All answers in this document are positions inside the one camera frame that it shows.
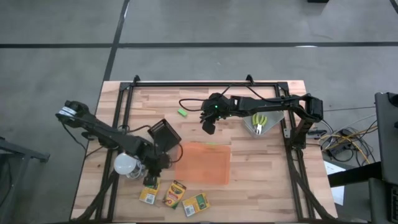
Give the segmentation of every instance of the white paper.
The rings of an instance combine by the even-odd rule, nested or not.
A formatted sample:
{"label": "white paper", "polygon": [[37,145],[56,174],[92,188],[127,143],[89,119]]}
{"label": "white paper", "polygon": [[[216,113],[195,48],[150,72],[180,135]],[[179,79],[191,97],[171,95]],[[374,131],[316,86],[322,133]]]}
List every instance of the white paper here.
{"label": "white paper", "polygon": [[[324,163],[325,163],[326,173],[328,175],[334,174],[335,172],[345,171],[345,169],[343,169],[341,167],[338,167],[336,165],[333,165],[330,162],[324,161]],[[343,205],[343,202],[344,202],[344,186],[332,187],[331,188],[331,194],[333,195],[333,200],[335,201],[335,203],[337,203],[339,205]]]}

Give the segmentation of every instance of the yellow cable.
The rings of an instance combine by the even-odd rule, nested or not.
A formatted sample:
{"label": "yellow cable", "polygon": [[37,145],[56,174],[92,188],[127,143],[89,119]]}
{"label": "yellow cable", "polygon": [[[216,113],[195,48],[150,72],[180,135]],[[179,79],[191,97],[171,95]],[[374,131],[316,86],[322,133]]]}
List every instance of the yellow cable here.
{"label": "yellow cable", "polygon": [[321,139],[325,139],[325,138],[327,138],[327,137],[343,138],[343,139],[349,141],[353,146],[355,146],[355,148],[356,148],[359,152],[362,153],[362,156],[365,158],[366,162],[367,162],[368,164],[370,164],[368,158],[365,156],[365,154],[363,153],[362,149],[361,149],[357,144],[355,144],[355,142],[353,142],[351,139],[349,139],[349,138],[347,138],[347,137],[344,137],[344,136],[337,135],[337,134],[325,135],[325,136],[322,136]]}
{"label": "yellow cable", "polygon": [[[373,131],[374,128],[377,128],[377,125],[376,125],[376,126],[373,126],[373,127],[371,127],[371,128],[369,128],[369,129],[365,129],[365,130],[362,130],[362,131],[358,131],[357,133],[350,134],[349,136],[346,136],[346,138],[350,138],[350,137],[352,137],[352,136],[356,136],[356,135],[362,134],[362,133],[367,132],[367,131]],[[340,145],[340,144],[341,144],[341,143],[336,143],[336,144],[334,144],[334,145],[332,145],[332,146],[327,147],[326,149],[333,149],[334,147],[336,147],[336,146],[338,146],[338,145]]]}

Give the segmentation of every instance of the pliers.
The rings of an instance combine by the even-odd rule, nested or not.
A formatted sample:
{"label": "pliers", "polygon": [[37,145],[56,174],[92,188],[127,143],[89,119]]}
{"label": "pliers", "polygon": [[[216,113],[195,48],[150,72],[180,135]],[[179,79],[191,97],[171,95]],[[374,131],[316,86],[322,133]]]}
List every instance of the pliers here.
{"label": "pliers", "polygon": [[256,129],[256,134],[261,134],[262,127],[267,123],[267,117],[256,113],[255,115],[252,116],[251,119],[253,126]]}

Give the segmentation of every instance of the black metal frame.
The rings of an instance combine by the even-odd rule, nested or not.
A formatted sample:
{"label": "black metal frame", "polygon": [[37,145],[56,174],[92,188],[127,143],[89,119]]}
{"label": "black metal frame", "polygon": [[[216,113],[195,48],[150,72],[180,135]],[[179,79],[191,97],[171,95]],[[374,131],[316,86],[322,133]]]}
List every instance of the black metal frame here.
{"label": "black metal frame", "polygon": [[6,151],[5,156],[16,156],[21,159],[21,164],[16,172],[17,175],[12,180],[12,185],[9,193],[6,195],[6,199],[4,201],[3,207],[4,210],[0,217],[0,224],[7,224],[11,220],[12,210],[14,209],[16,197],[19,189],[22,185],[22,179],[24,178],[27,165],[32,158],[38,159],[40,162],[47,162],[49,160],[50,154],[48,153],[40,153],[37,151],[33,151],[31,149],[27,149],[25,147],[19,146],[17,144],[13,144],[7,142],[4,138],[0,137],[0,149]]}
{"label": "black metal frame", "polygon": [[[125,128],[126,125],[128,124],[129,121],[129,112],[131,109],[131,103],[132,103],[132,94],[133,94],[133,89],[134,87],[167,87],[167,86],[175,86],[175,87],[181,87],[181,86],[230,86],[230,84],[234,83],[237,85],[251,85],[251,86],[263,86],[263,87],[271,87],[274,88],[275,90],[275,96],[281,96],[281,92],[285,96],[289,96],[289,86],[287,82],[254,82],[252,77],[248,75],[246,78],[245,82],[139,82],[140,78],[138,76],[135,76],[133,82],[122,82],[120,83],[119,86],[119,94],[118,94],[118,100],[116,102],[116,109],[115,109],[115,114],[114,114],[114,119],[113,119],[113,127],[117,128],[118,127],[118,120],[121,112],[121,103],[123,100],[123,95],[125,94],[125,91],[128,90],[127,93],[127,100],[126,100],[126,107],[124,111],[124,117],[123,117],[123,124],[121,125],[122,128]],[[296,124],[295,124],[295,119],[294,119],[294,114],[293,112],[289,111],[289,119],[291,123],[291,130],[296,129]],[[314,212],[314,206],[313,203],[314,200],[317,202],[316,198],[314,195],[312,195],[309,187],[308,187],[308,178],[307,178],[307,173],[305,170],[305,164],[304,164],[304,159],[299,152],[296,151],[297,153],[297,160],[298,160],[298,167],[299,167],[299,172],[297,172],[295,165],[294,165],[294,160],[292,157],[292,151],[293,149],[291,148],[289,141],[290,139],[287,138],[283,132],[285,129],[287,129],[286,125],[286,120],[285,118],[280,121],[280,125],[282,128],[282,135],[284,138],[284,143],[285,143],[285,151],[286,151],[286,156],[287,156],[287,164],[289,168],[289,174],[290,174],[290,181],[292,184],[292,193],[293,193],[293,198],[294,198],[294,204],[295,204],[295,211],[297,215],[297,219],[299,222],[306,222],[306,223],[346,223],[346,222],[341,222],[337,220],[317,220],[315,218],[315,212]],[[114,151],[109,150],[107,155],[106,155],[106,160],[105,160],[105,166],[104,166],[104,172],[103,172],[103,181],[101,183],[101,186],[105,184],[105,181],[107,180],[109,176],[109,171],[111,168],[111,160],[114,156]],[[300,174],[300,181],[295,178],[297,175]],[[103,223],[103,222],[112,222],[113,220],[113,215],[114,215],[114,206],[116,203],[116,195],[118,191],[118,182],[119,179],[117,178],[114,180],[112,184],[112,190],[111,190],[111,195],[110,195],[110,201],[109,201],[109,208],[108,212],[106,215],[106,218],[102,218],[103,214],[103,201],[101,202],[101,205],[98,207],[96,214],[95,214],[95,219],[92,220],[94,222],[98,223]],[[303,210],[302,210],[302,205],[301,205],[301,200],[300,200],[300,195],[299,195],[299,188],[297,187],[297,184],[303,187],[304,191],[304,196],[305,196],[305,201],[307,204],[307,209],[308,209],[308,218],[304,218],[303,215]]]}

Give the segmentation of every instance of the yellow crayon box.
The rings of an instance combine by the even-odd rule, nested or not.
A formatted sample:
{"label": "yellow crayon box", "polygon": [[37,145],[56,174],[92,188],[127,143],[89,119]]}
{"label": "yellow crayon box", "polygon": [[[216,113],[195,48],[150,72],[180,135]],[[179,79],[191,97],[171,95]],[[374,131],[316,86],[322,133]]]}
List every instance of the yellow crayon box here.
{"label": "yellow crayon box", "polygon": [[188,198],[182,202],[184,206],[185,214],[190,217],[193,214],[201,212],[207,208],[210,208],[210,203],[206,198],[206,194],[198,194],[191,198]]}
{"label": "yellow crayon box", "polygon": [[157,178],[156,185],[147,185],[142,190],[139,200],[153,205],[155,203],[156,194],[159,191],[160,178]]}
{"label": "yellow crayon box", "polygon": [[175,209],[178,203],[181,201],[181,198],[184,195],[186,189],[186,186],[182,185],[176,180],[173,181],[166,194],[164,195],[163,203]]}

